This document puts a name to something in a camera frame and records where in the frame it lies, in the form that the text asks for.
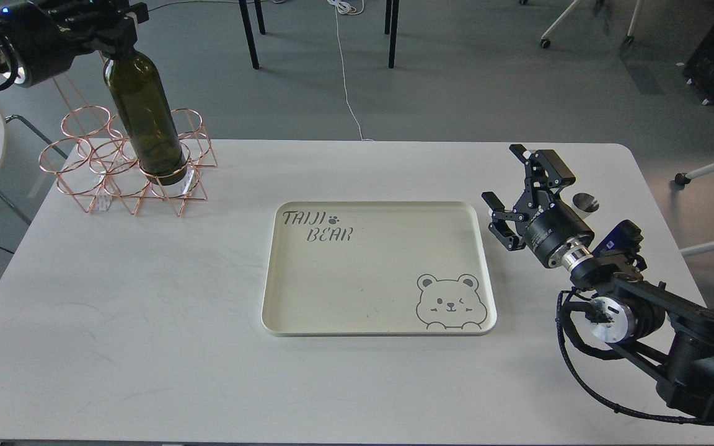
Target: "bear face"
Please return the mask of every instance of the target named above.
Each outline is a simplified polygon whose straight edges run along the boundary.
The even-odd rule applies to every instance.
[[[481,327],[487,319],[487,307],[478,296],[478,279],[462,274],[456,280],[437,280],[431,274],[417,279],[420,301],[417,316],[426,324],[445,328],[464,328],[467,324]]]

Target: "wine bottle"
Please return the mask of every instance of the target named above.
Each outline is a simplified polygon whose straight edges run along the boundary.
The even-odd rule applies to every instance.
[[[187,174],[187,161],[156,65],[128,47],[110,55],[104,81],[148,180],[162,185],[181,181]]]

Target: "table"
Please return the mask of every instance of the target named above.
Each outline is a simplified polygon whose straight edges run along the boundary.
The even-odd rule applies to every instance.
[[[0,440],[714,443],[714,428],[614,415],[573,381],[553,326],[566,271],[486,229],[481,192],[513,203],[523,187],[508,143],[214,143],[209,201],[181,218],[158,201],[87,215],[48,195],[0,282]],[[526,145],[575,172],[564,198],[598,198],[598,237],[631,218],[646,277],[702,301],[629,150]],[[300,200],[469,203],[498,323],[485,336],[272,336],[260,308],[273,219]],[[661,332],[651,344],[667,348]],[[574,356],[607,397],[669,412],[632,365]]]

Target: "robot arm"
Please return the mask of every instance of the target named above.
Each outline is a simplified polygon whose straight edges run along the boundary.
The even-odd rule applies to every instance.
[[[714,426],[714,310],[689,302],[643,279],[646,263],[638,254],[643,240],[631,221],[619,223],[597,248],[594,233],[560,197],[575,176],[553,150],[529,152],[521,144],[511,151],[525,166],[525,189],[512,211],[493,192],[484,192],[492,215],[488,228],[508,251],[528,246],[545,268],[563,266],[573,290],[558,297],[558,339],[567,367],[593,398],[616,412],[657,421]],[[508,223],[515,224],[515,230]],[[591,297],[581,291],[593,291]],[[571,301],[581,297],[584,302]],[[573,324],[572,313],[584,313],[592,334],[609,346],[590,347]],[[674,329],[668,353],[640,339],[659,330],[666,314]],[[694,418],[661,417],[627,409],[601,397],[577,375],[564,347],[564,335],[578,350],[604,361],[626,359],[656,381],[666,406]]]
[[[0,90],[30,87],[67,71],[76,56],[109,55],[136,42],[145,3],[128,0],[31,0],[0,5]]]

